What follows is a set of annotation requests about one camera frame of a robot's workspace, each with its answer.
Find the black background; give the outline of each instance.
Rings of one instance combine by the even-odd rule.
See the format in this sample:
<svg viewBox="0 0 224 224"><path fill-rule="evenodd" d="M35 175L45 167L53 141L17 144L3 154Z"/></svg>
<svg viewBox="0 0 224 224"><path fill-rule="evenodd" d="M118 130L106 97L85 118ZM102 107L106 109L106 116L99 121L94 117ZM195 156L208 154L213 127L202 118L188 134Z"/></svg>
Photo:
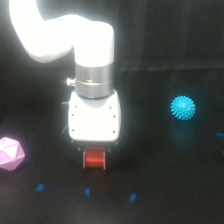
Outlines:
<svg viewBox="0 0 224 224"><path fill-rule="evenodd" d="M72 91L62 81L74 77L74 56L33 61L2 0L0 136L19 140L26 160L0 172L0 223L222 224L224 2L40 0L38 7L44 19L74 13L114 27L126 141L108 155L107 174L82 170L81 153L61 135L60 103ZM170 113L179 95L196 105L187 122Z"/></svg>

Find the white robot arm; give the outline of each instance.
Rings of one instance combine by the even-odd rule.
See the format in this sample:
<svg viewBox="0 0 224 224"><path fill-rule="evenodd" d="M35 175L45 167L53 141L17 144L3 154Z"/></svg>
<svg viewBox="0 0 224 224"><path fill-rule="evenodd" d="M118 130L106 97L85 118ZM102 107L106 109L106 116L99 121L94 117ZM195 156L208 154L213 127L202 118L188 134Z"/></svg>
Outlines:
<svg viewBox="0 0 224 224"><path fill-rule="evenodd" d="M13 27L26 52L47 63L75 51L75 87L69 102L69 134L73 140L113 142L121 113L113 89L114 30L78 15L44 21L36 0L9 0Z"/></svg>

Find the spiky ball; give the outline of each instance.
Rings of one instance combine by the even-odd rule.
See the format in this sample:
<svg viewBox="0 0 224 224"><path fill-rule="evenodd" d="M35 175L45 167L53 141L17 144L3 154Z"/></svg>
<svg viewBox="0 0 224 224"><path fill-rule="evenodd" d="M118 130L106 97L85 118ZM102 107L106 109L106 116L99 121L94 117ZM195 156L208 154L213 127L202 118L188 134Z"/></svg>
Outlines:
<svg viewBox="0 0 224 224"><path fill-rule="evenodd" d="M186 96L179 96L171 103L171 112L179 120L188 120L195 114L194 102Z"/></svg>

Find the pink dice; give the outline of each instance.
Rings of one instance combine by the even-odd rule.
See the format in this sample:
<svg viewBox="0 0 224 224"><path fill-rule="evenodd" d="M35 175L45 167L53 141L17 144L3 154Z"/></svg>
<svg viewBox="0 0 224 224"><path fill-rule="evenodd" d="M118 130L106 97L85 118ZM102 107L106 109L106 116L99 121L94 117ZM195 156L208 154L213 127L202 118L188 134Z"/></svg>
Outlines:
<svg viewBox="0 0 224 224"><path fill-rule="evenodd" d="M14 170L24 158L25 153L18 141L6 137L0 140L0 168Z"/></svg>

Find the dark tabletop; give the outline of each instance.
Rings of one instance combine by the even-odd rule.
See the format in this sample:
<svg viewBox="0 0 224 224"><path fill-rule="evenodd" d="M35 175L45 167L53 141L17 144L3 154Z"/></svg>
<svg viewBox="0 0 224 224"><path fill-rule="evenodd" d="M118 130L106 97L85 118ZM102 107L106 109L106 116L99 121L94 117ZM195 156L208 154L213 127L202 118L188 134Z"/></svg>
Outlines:
<svg viewBox="0 0 224 224"><path fill-rule="evenodd" d="M61 98L8 103L0 137L19 140L26 158L15 171L0 170L0 223L222 224L223 72L116 72L123 134L108 155L108 172L83 170L82 153L61 134L67 124ZM47 80L42 91L65 91L69 99L68 87ZM195 102L189 121L170 113L180 95Z"/></svg>

